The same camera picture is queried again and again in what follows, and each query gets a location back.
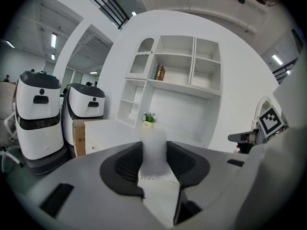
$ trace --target cardboard box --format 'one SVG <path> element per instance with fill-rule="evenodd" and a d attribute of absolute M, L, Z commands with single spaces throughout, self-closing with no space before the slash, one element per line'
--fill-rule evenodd
<path fill-rule="evenodd" d="M 97 121 L 97 119 L 75 119 L 72 122 L 72 137 L 76 157 L 85 155 L 85 122 Z"/>

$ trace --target white tissue paper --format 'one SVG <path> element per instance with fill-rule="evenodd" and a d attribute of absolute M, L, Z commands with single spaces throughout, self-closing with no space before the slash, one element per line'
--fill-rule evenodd
<path fill-rule="evenodd" d="M 158 180 L 171 174 L 166 161 L 166 132 L 159 128 L 142 128 L 143 164 L 140 168 L 141 179 Z"/>

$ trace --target small plant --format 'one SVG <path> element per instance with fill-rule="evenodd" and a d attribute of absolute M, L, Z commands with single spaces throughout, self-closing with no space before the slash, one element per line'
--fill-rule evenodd
<path fill-rule="evenodd" d="M 155 114 L 150 112 L 144 113 L 142 120 L 147 121 L 149 123 L 154 123 L 155 121 L 157 121 Z"/>

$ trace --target potted plant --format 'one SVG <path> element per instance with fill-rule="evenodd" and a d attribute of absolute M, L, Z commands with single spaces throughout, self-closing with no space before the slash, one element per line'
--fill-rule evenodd
<path fill-rule="evenodd" d="M 144 128 L 153 128 L 154 126 L 154 122 L 157 120 L 155 118 L 155 114 L 151 114 L 150 112 L 144 113 L 143 115 L 143 123 L 142 123 L 142 127 Z"/>

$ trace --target chair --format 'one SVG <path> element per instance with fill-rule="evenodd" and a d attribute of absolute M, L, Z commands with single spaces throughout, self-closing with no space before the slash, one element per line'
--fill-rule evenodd
<path fill-rule="evenodd" d="M 14 130 L 15 112 L 12 111 L 15 89 L 16 85 L 12 83 L 0 82 L 0 147 L 3 147 L 0 156 L 2 156 L 1 170 L 4 174 L 6 174 L 4 167 L 6 157 L 11 158 L 23 167 L 19 159 L 10 153 L 13 149 L 19 149 L 20 146 L 8 147 L 16 138 L 16 130 Z"/>

